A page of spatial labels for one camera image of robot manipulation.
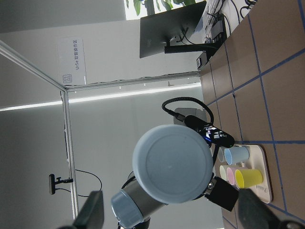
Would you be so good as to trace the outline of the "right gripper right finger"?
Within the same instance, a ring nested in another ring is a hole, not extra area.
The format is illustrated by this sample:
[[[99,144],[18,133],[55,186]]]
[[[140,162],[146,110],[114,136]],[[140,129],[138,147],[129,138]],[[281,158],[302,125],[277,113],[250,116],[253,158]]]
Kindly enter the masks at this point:
[[[238,216],[245,229],[303,229],[294,220],[280,220],[251,189],[240,189]]]

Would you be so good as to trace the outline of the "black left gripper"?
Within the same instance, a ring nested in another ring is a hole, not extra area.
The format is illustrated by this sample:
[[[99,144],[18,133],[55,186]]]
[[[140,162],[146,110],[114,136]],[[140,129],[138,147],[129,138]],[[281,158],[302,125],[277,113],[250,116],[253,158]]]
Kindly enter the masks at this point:
[[[205,190],[205,197],[216,205],[232,211],[238,200],[239,191],[220,177],[214,177]]]

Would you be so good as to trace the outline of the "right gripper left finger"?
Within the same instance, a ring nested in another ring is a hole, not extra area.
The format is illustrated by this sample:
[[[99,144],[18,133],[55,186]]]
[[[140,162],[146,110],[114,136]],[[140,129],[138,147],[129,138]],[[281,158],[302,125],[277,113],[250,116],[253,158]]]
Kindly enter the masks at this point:
[[[60,229],[102,229],[104,225],[103,192],[92,191],[71,225]]]

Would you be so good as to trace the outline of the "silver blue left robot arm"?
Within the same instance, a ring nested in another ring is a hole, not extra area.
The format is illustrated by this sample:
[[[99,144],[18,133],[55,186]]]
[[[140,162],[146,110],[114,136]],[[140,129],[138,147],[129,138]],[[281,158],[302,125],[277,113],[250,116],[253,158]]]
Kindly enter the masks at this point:
[[[158,209],[201,197],[233,210],[239,192],[213,174],[212,143],[208,135],[183,125],[161,125],[146,132],[133,152],[133,172],[111,199],[118,225],[146,229]]]

